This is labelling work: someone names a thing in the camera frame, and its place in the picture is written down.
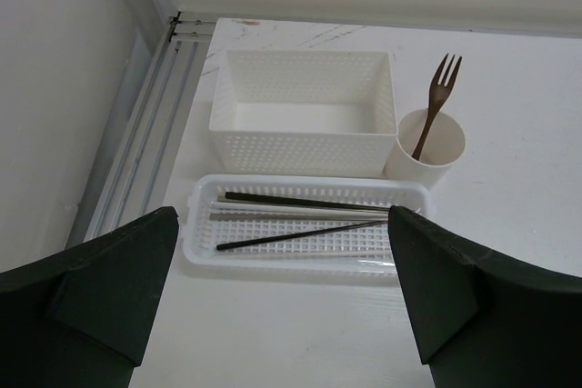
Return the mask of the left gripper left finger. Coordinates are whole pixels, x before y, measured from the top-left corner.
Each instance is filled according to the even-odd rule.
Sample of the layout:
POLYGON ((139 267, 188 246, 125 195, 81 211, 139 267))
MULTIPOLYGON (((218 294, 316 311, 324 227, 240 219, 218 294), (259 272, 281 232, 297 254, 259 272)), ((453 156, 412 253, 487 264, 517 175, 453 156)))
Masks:
POLYGON ((127 387, 172 263, 178 216, 161 207, 1 274, 4 387, 127 387))

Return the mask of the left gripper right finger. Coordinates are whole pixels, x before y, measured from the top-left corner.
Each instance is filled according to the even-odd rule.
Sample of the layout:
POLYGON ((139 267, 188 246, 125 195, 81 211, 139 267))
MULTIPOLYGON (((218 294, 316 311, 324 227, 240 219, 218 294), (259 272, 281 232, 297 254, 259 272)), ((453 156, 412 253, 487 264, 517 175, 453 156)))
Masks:
POLYGON ((458 236, 402 206, 387 231, 437 387, 578 387, 581 280, 458 236))

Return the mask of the black thin chopstick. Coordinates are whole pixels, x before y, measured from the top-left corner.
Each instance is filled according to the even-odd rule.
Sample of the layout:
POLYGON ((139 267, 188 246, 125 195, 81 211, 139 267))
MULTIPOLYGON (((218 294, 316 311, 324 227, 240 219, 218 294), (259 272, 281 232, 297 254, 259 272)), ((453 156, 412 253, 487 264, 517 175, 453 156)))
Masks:
POLYGON ((378 226, 381 224, 386 224, 387 222, 388 222, 387 219, 376 220, 376 221, 371 221, 371 222, 365 222, 365 223, 359 223, 359 224, 348 224, 348 225, 330 227, 330 228, 325 228, 325 229, 317 229, 317 230, 305 231, 305 232, 294 233, 294 234, 280 234, 280 235, 276 235, 276 236, 268 236, 268 237, 262 237, 262 238, 244 240, 244 241, 237 241, 237 242, 232 242, 232 243, 222 243, 222 244, 218 244, 216 246, 216 250, 218 252, 225 252, 228 250, 256 246, 256 245, 260 245, 260 244, 271 244, 271 243, 278 243, 278 242, 296 240, 296 239, 301 239, 301 238, 314 237, 314 236, 319 236, 319 235, 324 235, 324 234, 342 233, 342 232, 347 232, 347 231, 356 230, 356 229, 374 227, 374 226, 378 226))

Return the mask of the silver metal chopstick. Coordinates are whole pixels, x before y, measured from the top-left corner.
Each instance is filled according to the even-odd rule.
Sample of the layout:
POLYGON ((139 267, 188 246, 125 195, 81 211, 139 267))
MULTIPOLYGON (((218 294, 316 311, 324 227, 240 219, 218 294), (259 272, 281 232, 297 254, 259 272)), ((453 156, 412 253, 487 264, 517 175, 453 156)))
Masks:
POLYGON ((279 213, 211 213, 210 221, 344 221, 344 222, 361 222, 373 220, 386 220, 388 214, 331 214, 331 213, 314 213, 314 214, 279 214, 279 213))

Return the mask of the white chopstick long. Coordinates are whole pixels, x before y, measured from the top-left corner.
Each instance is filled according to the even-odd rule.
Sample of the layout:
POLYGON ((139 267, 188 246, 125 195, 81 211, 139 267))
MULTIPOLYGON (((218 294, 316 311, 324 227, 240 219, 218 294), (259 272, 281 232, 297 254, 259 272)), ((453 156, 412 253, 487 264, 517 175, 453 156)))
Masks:
POLYGON ((356 250, 356 251, 315 251, 315 252, 295 252, 295 253, 239 253, 223 254, 224 259, 301 259, 318 257, 368 257, 387 256, 392 254, 390 249, 386 250, 356 250))

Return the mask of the brown wooden fork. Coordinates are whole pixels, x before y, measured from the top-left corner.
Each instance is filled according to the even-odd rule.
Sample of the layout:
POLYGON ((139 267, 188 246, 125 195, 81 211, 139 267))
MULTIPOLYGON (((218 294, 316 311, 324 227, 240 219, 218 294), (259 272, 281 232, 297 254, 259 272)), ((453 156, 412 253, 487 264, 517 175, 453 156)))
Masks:
POLYGON ((426 121, 412 153, 412 157, 418 161, 432 124, 454 89, 462 61, 461 55, 446 54, 431 79, 428 89, 426 121))

